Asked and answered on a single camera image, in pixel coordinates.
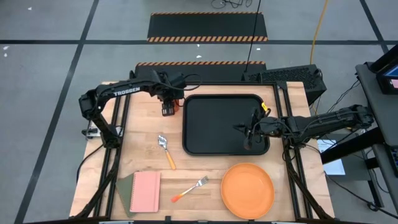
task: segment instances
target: black tray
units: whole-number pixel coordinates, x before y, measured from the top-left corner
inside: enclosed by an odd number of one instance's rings
[[[244,134],[233,125],[247,120],[262,99],[254,94],[190,95],[183,105],[182,146],[188,154],[261,155],[269,149],[269,138],[253,139],[250,151],[243,148]]]

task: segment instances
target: pink notebook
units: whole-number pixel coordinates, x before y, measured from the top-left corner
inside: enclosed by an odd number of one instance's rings
[[[135,172],[132,183],[130,212],[159,210],[160,172]]]

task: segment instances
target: white paper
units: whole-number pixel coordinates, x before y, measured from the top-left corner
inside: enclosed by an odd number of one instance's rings
[[[322,153],[336,143],[335,140],[318,140],[318,148]],[[341,159],[323,165],[323,170],[328,175],[346,175]]]

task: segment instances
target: fork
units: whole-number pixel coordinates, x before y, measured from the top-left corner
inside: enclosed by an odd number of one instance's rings
[[[189,191],[191,191],[192,189],[194,189],[195,187],[201,187],[203,186],[203,184],[207,183],[209,181],[209,178],[207,176],[203,177],[202,179],[198,180],[197,184],[193,187],[191,187],[190,189],[180,193],[177,196],[174,196],[172,198],[172,202],[176,202],[178,201],[180,198],[182,198],[182,196],[184,196],[186,193],[188,193]]]

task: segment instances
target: wooden tabletop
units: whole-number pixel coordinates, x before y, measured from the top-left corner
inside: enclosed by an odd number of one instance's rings
[[[310,116],[303,84],[288,83],[288,91],[293,115]],[[272,109],[270,116],[277,117],[274,91],[271,86],[201,86],[196,90],[186,91],[185,95],[212,93],[257,94]],[[282,110],[286,115],[283,93],[280,91],[279,95],[282,100]],[[121,108],[123,108],[124,99],[121,102]],[[103,116],[108,121],[111,120],[113,107],[114,100],[110,100],[103,111]],[[118,120],[120,121],[122,110],[119,111]],[[157,213],[138,213],[132,217],[133,220],[164,220],[167,215],[170,215],[172,220],[242,220],[225,207],[220,193],[220,183],[224,173],[231,166],[240,162],[252,162],[261,166],[270,175],[274,184],[274,204],[269,212],[258,220],[294,220],[286,165],[282,160],[281,139],[270,138],[271,145],[268,152],[260,156],[190,156],[182,148],[182,110],[174,116],[163,117],[159,100],[156,97],[151,98],[148,93],[144,92],[131,95],[124,134],[118,178],[123,178],[137,170],[161,172],[159,211]],[[160,134],[167,138],[167,148],[177,170],[170,168],[164,150],[157,144],[157,136]],[[85,156],[100,144],[100,139],[88,141]],[[317,147],[316,140],[311,140],[308,144]],[[102,149],[94,154],[81,168],[70,215],[80,212],[98,188],[104,152],[105,150]],[[329,215],[334,216],[319,153],[310,148],[301,149],[301,153],[309,191],[323,209]],[[207,184],[193,190],[176,203],[170,201],[173,196],[188,189],[205,175],[210,178]],[[301,216],[304,217],[302,194],[298,188],[297,192]],[[104,214],[107,198],[108,191],[103,195],[101,214]],[[129,219],[124,213],[117,191],[115,191],[111,218],[115,220]]]

